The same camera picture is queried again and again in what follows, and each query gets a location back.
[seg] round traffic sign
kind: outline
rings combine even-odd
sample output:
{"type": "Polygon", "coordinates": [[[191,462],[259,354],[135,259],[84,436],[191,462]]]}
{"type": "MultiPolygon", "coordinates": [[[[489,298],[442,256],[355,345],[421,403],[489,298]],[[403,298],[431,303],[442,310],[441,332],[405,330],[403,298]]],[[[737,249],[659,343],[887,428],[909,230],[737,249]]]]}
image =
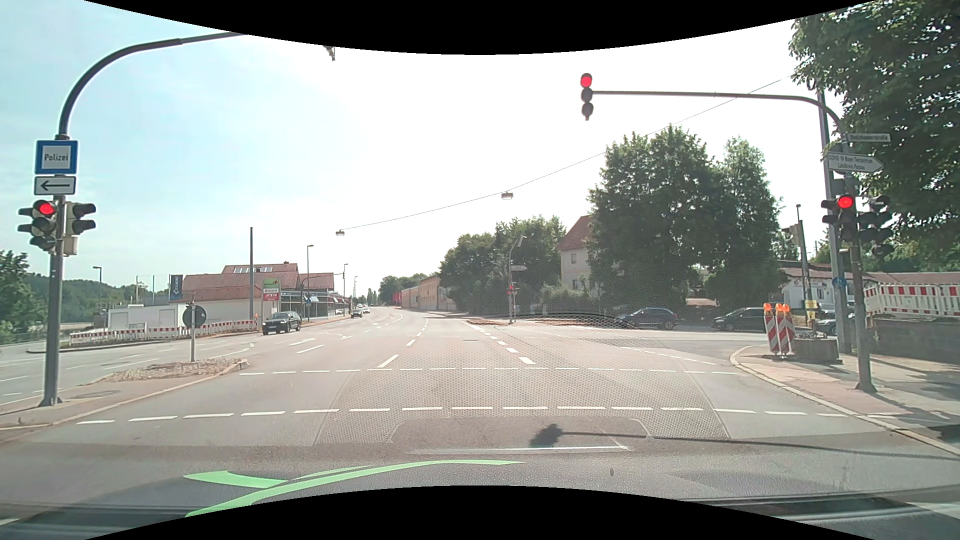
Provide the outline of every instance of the round traffic sign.
{"type": "MultiPolygon", "coordinates": [[[[197,325],[194,328],[199,328],[206,322],[206,309],[200,306],[195,306],[194,309],[197,311],[197,325]]],[[[183,312],[183,324],[190,328],[190,306],[187,306],[183,312]]]]}

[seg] asphalt road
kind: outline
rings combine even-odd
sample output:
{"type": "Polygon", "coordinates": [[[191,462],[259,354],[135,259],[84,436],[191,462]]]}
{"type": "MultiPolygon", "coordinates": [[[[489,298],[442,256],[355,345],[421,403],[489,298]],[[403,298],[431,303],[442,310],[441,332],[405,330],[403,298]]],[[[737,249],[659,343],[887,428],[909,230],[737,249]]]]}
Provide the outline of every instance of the asphalt road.
{"type": "MultiPolygon", "coordinates": [[[[731,366],[732,351],[763,339],[474,326],[385,307],[299,332],[207,339],[204,356],[251,367],[0,445],[0,503],[201,508],[320,471],[464,458],[520,463],[475,473],[434,463],[432,474],[350,477],[288,496],[434,482],[675,498],[960,483],[955,456],[731,366]]],[[[183,358],[188,345],[70,353],[63,382],[183,358]]],[[[41,366],[5,356],[0,380],[27,379],[0,390],[38,389],[41,366]]]]}

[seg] street lamp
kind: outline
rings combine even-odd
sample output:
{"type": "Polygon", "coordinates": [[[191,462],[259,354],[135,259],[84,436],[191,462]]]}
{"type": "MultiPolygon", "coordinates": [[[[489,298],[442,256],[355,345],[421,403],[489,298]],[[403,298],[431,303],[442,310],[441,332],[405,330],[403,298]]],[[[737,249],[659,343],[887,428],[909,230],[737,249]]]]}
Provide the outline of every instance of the street lamp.
{"type": "MultiPolygon", "coordinates": [[[[306,247],[306,280],[310,279],[310,248],[313,247],[313,244],[310,244],[306,247]]],[[[300,283],[300,288],[303,289],[303,282],[300,283]]],[[[307,298],[310,298],[310,285],[306,286],[307,298]]],[[[310,303],[306,305],[306,322],[310,322],[310,303]]]]}

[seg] sidewalk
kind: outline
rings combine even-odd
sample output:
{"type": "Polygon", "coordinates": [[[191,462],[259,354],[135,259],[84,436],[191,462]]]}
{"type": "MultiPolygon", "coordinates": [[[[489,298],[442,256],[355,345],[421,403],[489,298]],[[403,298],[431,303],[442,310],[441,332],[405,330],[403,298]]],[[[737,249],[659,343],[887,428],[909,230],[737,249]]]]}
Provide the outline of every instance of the sidewalk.
{"type": "Polygon", "coordinates": [[[765,346],[731,356],[740,369],[808,399],[889,430],[946,443],[960,453],[960,365],[871,355],[877,392],[868,394],[855,388],[856,356],[840,359],[843,364],[832,365],[780,360],[765,346]]]}

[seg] billboard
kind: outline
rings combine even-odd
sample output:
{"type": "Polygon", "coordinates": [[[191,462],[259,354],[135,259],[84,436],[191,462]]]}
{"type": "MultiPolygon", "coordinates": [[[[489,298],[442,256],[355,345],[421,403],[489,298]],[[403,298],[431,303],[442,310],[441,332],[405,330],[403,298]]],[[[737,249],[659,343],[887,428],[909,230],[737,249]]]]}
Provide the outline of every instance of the billboard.
{"type": "Polygon", "coordinates": [[[280,299],[280,280],[277,278],[264,279],[263,287],[263,301],[264,302],[276,302],[280,299]]]}

